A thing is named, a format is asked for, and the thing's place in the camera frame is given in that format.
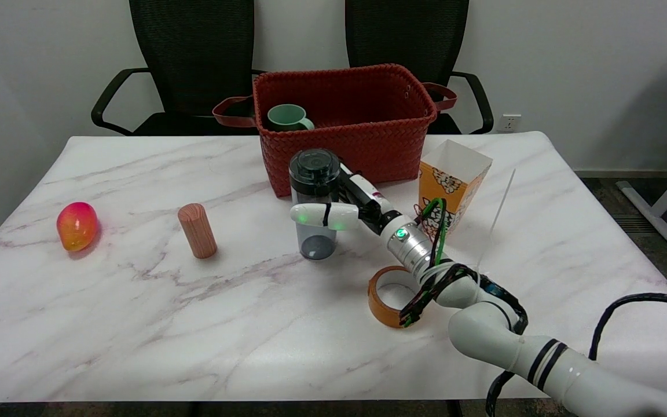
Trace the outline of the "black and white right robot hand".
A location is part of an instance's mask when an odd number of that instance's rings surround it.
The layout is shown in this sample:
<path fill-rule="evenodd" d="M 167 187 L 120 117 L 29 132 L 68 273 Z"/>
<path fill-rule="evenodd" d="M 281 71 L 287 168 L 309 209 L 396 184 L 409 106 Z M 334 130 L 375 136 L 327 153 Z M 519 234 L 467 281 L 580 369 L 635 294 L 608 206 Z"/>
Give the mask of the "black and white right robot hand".
<path fill-rule="evenodd" d="M 402 217 L 372 183 L 342 163 L 334 190 L 338 192 L 338 202 L 293 205 L 289 211 L 292 221 L 333 231 L 351 230 L 364 224 L 379 236 L 388 224 Z"/>

